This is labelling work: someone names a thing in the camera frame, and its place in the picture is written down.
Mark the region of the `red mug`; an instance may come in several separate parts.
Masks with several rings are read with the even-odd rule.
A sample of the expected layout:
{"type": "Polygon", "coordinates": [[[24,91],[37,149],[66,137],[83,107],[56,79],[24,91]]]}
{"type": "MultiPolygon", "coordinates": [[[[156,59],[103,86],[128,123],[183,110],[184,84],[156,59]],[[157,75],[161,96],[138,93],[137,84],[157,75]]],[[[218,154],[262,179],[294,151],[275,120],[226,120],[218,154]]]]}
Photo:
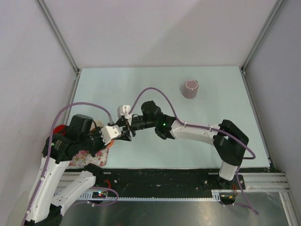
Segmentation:
{"type": "Polygon", "coordinates": [[[54,128],[53,133],[54,134],[61,134],[62,136],[65,136],[66,134],[67,125],[61,124],[54,128]]]}

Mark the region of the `orange mug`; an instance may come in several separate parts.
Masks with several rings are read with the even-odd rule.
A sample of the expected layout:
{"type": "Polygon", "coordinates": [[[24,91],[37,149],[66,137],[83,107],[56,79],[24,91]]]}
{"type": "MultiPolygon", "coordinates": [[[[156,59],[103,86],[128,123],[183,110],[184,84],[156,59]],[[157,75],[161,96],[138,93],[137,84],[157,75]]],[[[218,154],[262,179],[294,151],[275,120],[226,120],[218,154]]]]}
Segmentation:
{"type": "Polygon", "coordinates": [[[111,148],[114,144],[115,140],[111,140],[111,142],[106,146],[107,149],[111,148]]]}

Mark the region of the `dark green mug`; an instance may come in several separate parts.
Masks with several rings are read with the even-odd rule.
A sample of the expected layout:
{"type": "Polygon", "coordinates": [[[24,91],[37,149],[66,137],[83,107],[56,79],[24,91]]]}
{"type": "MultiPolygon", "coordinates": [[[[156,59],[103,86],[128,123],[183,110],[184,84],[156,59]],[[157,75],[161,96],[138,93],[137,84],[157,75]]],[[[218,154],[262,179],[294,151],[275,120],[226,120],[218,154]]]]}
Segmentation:
{"type": "Polygon", "coordinates": [[[92,125],[91,125],[90,130],[91,130],[91,131],[94,131],[94,130],[95,130],[96,128],[98,128],[98,127],[102,128],[102,127],[103,127],[103,123],[102,123],[100,120],[94,120],[94,121],[92,122],[92,125]]]}

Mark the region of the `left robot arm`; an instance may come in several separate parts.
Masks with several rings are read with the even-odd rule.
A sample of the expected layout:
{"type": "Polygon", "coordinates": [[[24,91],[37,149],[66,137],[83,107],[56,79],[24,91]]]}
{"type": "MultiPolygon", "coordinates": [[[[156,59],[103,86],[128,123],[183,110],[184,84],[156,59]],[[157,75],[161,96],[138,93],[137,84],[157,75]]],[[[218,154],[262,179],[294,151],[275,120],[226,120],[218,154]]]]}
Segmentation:
{"type": "Polygon", "coordinates": [[[42,151],[40,171],[31,191],[23,226],[58,226],[66,211],[89,188],[99,188],[107,180],[103,169],[93,163],[61,193],[54,195],[73,157],[80,151],[95,156],[124,133],[111,122],[98,126],[89,116],[74,115],[69,125],[51,134],[42,151]]]}

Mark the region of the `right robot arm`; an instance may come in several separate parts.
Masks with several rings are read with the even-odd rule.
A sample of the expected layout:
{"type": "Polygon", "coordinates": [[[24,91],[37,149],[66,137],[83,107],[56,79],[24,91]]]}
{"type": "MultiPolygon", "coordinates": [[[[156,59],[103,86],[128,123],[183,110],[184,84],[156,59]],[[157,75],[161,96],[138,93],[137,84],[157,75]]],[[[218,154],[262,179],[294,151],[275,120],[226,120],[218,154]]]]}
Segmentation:
{"type": "Polygon", "coordinates": [[[223,120],[214,126],[189,126],[180,123],[174,116],[162,113],[154,101],[142,104],[141,115],[133,116],[130,110],[128,105],[118,107],[116,125],[122,129],[120,140],[131,141],[137,131],[153,128],[163,140],[188,139],[207,143],[216,148],[222,160],[216,183],[224,189],[229,189],[234,184],[249,138],[232,121],[223,120]]]}

